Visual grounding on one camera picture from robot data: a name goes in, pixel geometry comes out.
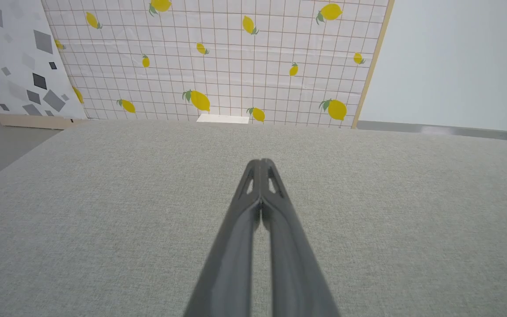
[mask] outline white rectangular object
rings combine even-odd
[[[247,124],[249,117],[224,116],[221,114],[202,114],[197,122],[223,122],[227,124]]]
[[[396,0],[360,120],[507,131],[507,1]]]

